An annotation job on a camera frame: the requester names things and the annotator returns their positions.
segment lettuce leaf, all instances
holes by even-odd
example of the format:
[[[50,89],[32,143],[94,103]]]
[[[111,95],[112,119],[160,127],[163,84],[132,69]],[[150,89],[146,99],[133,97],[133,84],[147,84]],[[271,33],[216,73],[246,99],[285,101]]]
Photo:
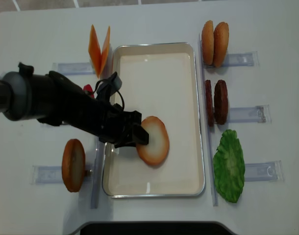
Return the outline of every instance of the lettuce leaf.
[[[236,203],[243,190],[246,171],[243,151],[236,131],[223,132],[213,159],[213,166],[217,192],[226,201]]]

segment white tray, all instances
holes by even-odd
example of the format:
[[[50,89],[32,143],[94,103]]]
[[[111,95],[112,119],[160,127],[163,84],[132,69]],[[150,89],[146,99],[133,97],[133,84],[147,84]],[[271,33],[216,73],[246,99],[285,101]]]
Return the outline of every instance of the white tray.
[[[142,119],[159,117],[170,150],[158,167],[145,164],[134,147],[107,144],[103,189],[112,197],[194,196],[205,185],[195,55],[187,43],[122,46],[113,54],[113,72],[123,84],[125,111]],[[118,95],[112,103],[121,104]]]

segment red object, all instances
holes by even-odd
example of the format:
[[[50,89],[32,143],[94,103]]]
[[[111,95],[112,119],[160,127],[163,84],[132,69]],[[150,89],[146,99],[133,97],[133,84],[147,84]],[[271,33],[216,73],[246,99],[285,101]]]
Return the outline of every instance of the red object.
[[[85,86],[83,87],[83,90],[84,90],[84,91],[88,91],[88,92],[92,92],[92,93],[93,93],[93,89],[92,89],[92,87],[91,87],[90,84],[85,85]]]

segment tray rim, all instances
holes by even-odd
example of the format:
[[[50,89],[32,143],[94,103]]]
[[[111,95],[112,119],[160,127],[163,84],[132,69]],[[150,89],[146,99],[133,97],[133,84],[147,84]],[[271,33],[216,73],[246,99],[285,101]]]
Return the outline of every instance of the tray rim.
[[[122,45],[118,46],[112,54],[112,65],[111,69],[113,70],[113,62],[114,62],[114,54],[116,51],[122,47],[148,47],[148,46],[158,46],[158,45],[172,45],[172,44],[186,44],[188,45],[193,51],[193,61],[194,61],[194,75],[195,75],[195,88],[197,94],[197,105],[198,105],[198,118],[199,118],[199,143],[200,143],[200,152],[201,152],[201,162],[202,162],[202,169],[203,169],[203,184],[201,190],[197,193],[182,193],[182,194],[109,194],[104,188],[104,171],[105,171],[105,159],[106,159],[106,149],[108,143],[105,144],[103,149],[103,161],[102,161],[102,178],[101,178],[101,187],[104,193],[111,197],[111,198],[144,198],[144,197],[194,197],[200,195],[205,189],[205,166],[204,166],[204,155],[203,155],[203,146],[202,146],[202,134],[201,134],[201,119],[200,119],[200,107],[199,107],[199,90],[198,90],[198,78],[197,78],[197,66],[196,66],[196,59],[195,59],[195,51],[194,48],[187,42],[177,42],[177,43],[159,43],[159,44],[136,44],[136,45]]]

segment white table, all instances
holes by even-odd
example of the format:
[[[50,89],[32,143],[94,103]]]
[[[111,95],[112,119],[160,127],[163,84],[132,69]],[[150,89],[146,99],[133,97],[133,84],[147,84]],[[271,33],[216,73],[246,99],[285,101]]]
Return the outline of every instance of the white table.
[[[198,35],[209,19],[214,25],[229,23],[230,53],[259,52],[257,72],[240,74],[229,69],[222,77],[228,83],[231,106],[270,105],[272,124],[245,126],[238,135],[245,161],[282,160],[285,182],[246,183],[236,205],[219,197],[219,206],[213,207],[202,130],[206,188],[199,197],[121,200],[101,190],[99,208],[91,210],[86,186],[80,193],[69,193],[63,185],[37,186],[29,181],[32,165],[61,164],[64,145],[71,138],[81,140],[87,155],[93,156],[95,137],[72,127],[40,127],[36,120],[11,122],[0,114],[0,234],[69,234],[89,222],[102,221],[215,221],[237,234],[299,234],[299,1],[2,13],[0,74],[17,71],[19,61],[33,65],[36,74],[47,73],[53,62],[89,61],[91,24],[102,42],[111,26],[112,48],[188,42],[198,54]],[[95,81],[94,76],[71,79],[81,86]],[[241,138],[246,133],[248,140]]]

